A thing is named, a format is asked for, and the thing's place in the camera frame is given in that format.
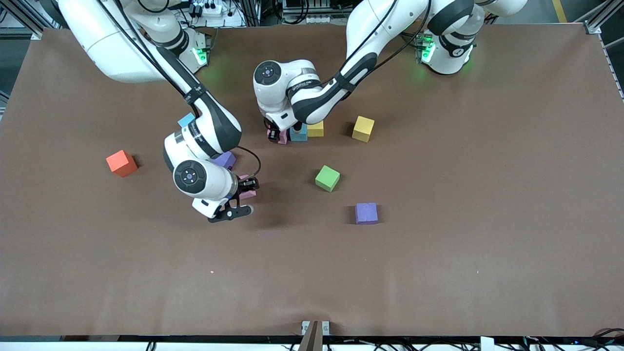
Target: table surface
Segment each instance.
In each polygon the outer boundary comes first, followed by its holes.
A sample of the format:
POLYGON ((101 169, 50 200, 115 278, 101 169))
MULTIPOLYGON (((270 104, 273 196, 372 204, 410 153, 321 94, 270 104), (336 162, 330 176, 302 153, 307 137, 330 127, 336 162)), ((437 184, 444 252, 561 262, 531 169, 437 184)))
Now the table surface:
MULTIPOLYGON (((401 45, 395 39, 382 55, 401 45)), ((162 142, 189 108, 166 82, 105 77, 66 30, 32 42, 0 124, 0 333, 591 335, 624 324, 624 105, 579 24, 484 26, 454 76, 403 52, 325 121, 274 145, 251 75, 344 27, 220 31, 198 77, 262 159, 252 216, 209 224, 162 142), (358 115, 371 140, 348 136, 358 115), (119 149, 139 170, 112 174, 119 149), (332 193, 313 179, 341 173, 332 193), (353 224, 377 202, 381 223, 353 224)), ((254 170, 235 152, 234 171, 254 170)))

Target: cube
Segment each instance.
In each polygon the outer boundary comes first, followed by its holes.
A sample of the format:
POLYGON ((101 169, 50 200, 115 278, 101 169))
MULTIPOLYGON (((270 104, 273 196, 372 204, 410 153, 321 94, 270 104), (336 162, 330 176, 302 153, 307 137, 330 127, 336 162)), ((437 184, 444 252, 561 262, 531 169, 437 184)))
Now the cube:
POLYGON ((211 159, 210 162, 218 164, 221 167, 225 167, 231 171, 232 167, 234 167, 234 163, 236 162, 236 157, 228 151, 219 155, 216 159, 211 159))
MULTIPOLYGON (((269 129, 266 130, 266 136, 269 136, 269 134, 271 134, 271 131, 269 129)), ((280 132, 280 139, 278 140, 278 144, 282 144, 282 145, 286 145, 286 143, 288 142, 288 129, 285 129, 283 131, 280 132)))
POLYGON ((301 130, 297 131, 294 127, 290 127, 288 130, 290 134, 290 141, 308 141, 308 125, 303 124, 301 130))
POLYGON ((180 127, 184 128, 189 123, 193 122, 194 120, 195 120, 195 116, 192 113, 189 113, 186 116, 182 117, 182 119, 178 121, 178 124, 180 125, 180 127))
MULTIPOLYGON (((248 174, 239 175, 238 176, 238 180, 245 179, 247 176, 248 176, 248 174)), ((256 191, 255 190, 249 190, 249 191, 246 191, 246 192, 242 192, 238 196, 238 199, 245 200, 245 199, 249 199, 250 197, 254 197, 254 196, 256 196, 256 191)))
POLYGON ((353 139, 359 141, 368 142, 373 131, 373 124, 375 121, 366 117, 358 116, 358 120, 355 122, 355 128, 353 128, 353 139))
POLYGON ((138 168, 132 156, 123 150, 106 157, 106 163, 109 164, 110 171, 120 177, 125 177, 138 168))
POLYGON ((318 175, 314 179, 314 182, 324 190, 332 192, 334 191, 336 184, 338 184, 339 179, 340 173, 327 166, 323 166, 323 168, 321 168, 321 172, 318 172, 318 175))
POLYGON ((374 202, 367 202, 363 204, 357 204, 355 206, 355 223, 375 224, 377 222, 377 204, 375 204, 374 202))
POLYGON ((308 137, 322 137, 323 136, 323 121, 317 124, 310 124, 308 126, 308 137))

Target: white robotic arm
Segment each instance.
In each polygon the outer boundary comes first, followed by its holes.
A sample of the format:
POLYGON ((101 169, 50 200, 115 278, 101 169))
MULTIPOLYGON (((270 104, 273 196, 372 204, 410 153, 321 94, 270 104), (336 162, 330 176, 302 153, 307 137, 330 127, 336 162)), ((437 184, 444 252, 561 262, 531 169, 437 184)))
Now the white robotic arm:
MULTIPOLYGON (((386 44, 400 35, 429 7, 424 15, 428 37, 457 36, 462 52, 469 55, 466 42, 472 40, 483 24, 483 10, 475 0, 365 0, 353 10, 347 22, 347 60, 331 81, 322 86, 307 60, 287 63, 262 62, 253 75, 253 86, 260 111, 271 130, 269 139, 276 141, 278 130, 298 124, 322 121, 341 100, 376 67, 378 55, 386 44)), ((511 13, 527 0, 486 0, 488 10, 511 13)), ((459 70, 453 62, 453 68, 459 70)))
POLYGON ((200 112, 198 118, 165 139, 163 157, 175 185, 193 197, 193 207, 210 222, 251 214, 238 195, 258 187, 255 178, 240 181, 209 160, 236 147, 241 127, 182 62, 130 28, 119 0, 60 0, 69 27, 96 66, 121 82, 168 80, 200 112), (237 207, 230 200, 237 200, 237 207))

